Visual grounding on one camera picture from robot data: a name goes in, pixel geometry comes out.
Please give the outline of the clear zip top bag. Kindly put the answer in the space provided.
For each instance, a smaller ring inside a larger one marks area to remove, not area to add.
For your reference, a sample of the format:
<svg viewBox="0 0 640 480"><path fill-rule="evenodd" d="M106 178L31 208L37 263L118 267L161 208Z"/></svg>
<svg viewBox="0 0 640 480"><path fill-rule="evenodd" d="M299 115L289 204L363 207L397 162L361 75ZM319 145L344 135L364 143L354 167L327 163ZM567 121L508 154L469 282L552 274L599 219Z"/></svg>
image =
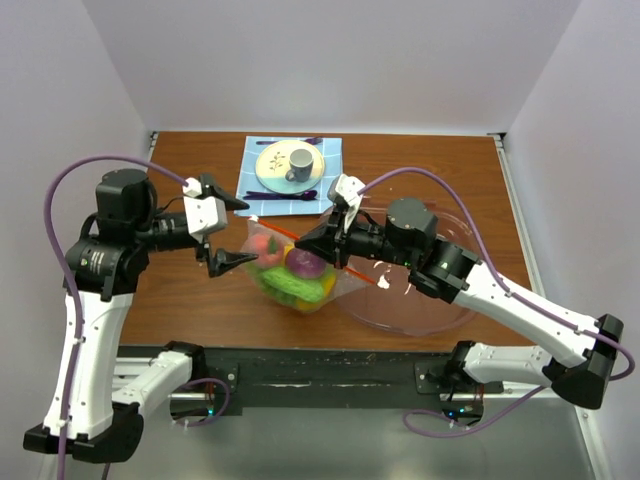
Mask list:
<svg viewBox="0 0 640 480"><path fill-rule="evenodd" d="M271 300L302 313L366 287L386 289L351 266L335 268L295 246L298 236L255 215L247 220L243 250L257 256L243 265L254 284Z"/></svg>

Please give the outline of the clear pink plastic bowl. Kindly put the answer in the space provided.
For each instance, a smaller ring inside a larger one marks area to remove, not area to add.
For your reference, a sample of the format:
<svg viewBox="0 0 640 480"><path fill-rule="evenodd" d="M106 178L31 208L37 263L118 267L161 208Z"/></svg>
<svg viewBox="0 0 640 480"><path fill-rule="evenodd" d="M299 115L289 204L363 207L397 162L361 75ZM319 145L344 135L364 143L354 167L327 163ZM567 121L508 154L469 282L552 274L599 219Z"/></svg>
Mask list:
<svg viewBox="0 0 640 480"><path fill-rule="evenodd" d="M475 250L477 242L461 213L424 201L438 217L437 233L468 250ZM367 198L362 208L379 224L384 224L387 204ZM408 282L405 268L352 256L349 266L374 280L366 286L337 298L342 311L361 323L381 330L408 336L426 336L460 326L475 314L463 307L432 299Z"/></svg>

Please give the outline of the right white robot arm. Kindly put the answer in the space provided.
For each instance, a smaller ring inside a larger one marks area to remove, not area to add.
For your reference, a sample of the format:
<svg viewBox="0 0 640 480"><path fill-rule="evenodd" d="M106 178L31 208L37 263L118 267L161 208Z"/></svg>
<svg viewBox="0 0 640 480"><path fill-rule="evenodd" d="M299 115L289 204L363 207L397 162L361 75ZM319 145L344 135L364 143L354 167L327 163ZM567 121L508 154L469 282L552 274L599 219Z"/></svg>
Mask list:
<svg viewBox="0 0 640 480"><path fill-rule="evenodd" d="M475 253L440 238L437 216L418 199L393 201L382 224L360 222L357 214L337 203L296 247L337 268L351 257L402 266L417 292L483 314L532 341L530 347L459 342L436 378L446 389L466 393L480 384L517 382L550 388L582 408L601 407L614 378L621 320L574 312L493 273Z"/></svg>

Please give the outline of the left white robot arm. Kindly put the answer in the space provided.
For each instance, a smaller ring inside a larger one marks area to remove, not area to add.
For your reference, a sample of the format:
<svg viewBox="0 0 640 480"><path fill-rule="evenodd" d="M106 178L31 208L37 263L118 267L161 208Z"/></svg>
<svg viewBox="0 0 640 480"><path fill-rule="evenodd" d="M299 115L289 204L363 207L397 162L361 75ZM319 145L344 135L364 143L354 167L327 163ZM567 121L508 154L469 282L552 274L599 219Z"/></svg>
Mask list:
<svg viewBox="0 0 640 480"><path fill-rule="evenodd" d="M209 236L227 226L228 212L249 206L209 174L186 180L181 212L159 208L155 187L138 169L106 173L95 194L96 212L62 258L67 319L55 393L23 447L107 464L133 455L145 420L171 393L196 392L207 380L203 347L172 341L134 380L112 387L122 327L150 254L193 249L212 277L255 257L211 249Z"/></svg>

